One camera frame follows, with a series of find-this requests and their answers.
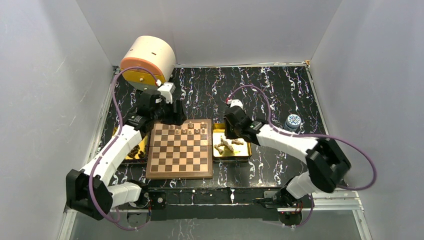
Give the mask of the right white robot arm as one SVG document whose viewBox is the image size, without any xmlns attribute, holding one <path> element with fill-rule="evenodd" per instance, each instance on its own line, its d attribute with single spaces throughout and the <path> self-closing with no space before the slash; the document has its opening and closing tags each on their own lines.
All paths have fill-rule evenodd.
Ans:
<svg viewBox="0 0 424 240">
<path fill-rule="evenodd" d="M 225 136 L 284 152 L 302 161 L 307 171 L 291 178 L 278 193 L 264 197 L 262 204 L 295 207 L 301 199 L 317 191 L 332 193 L 351 163 L 334 139 L 301 137 L 265 120 L 252 120 L 242 107 L 228 107 L 224 112 Z"/>
</svg>

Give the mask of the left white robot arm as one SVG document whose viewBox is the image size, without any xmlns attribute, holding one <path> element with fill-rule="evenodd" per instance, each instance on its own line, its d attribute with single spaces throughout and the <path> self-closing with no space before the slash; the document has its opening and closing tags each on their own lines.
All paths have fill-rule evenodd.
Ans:
<svg viewBox="0 0 424 240">
<path fill-rule="evenodd" d="M 180 126 L 187 119 L 180 99 L 172 100 L 157 90 L 146 90 L 131 108 L 118 130 L 102 150 L 80 170 L 66 175 L 66 206 L 95 220 L 113 219 L 112 208 L 132 203 L 144 208 L 149 203 L 145 184 L 129 180 L 109 185 L 117 168 L 131 150 L 149 136 L 155 124 Z"/>
</svg>

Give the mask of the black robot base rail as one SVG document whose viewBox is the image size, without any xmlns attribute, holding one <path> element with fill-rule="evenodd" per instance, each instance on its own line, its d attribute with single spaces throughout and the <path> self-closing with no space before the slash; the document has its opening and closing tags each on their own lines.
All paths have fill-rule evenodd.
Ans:
<svg viewBox="0 0 424 240">
<path fill-rule="evenodd" d="M 142 212 L 151 220 L 258 219 L 297 226 L 314 207 L 311 196 L 291 200 L 279 187 L 149 188 L 142 203 L 127 203 L 131 220 Z"/>
</svg>

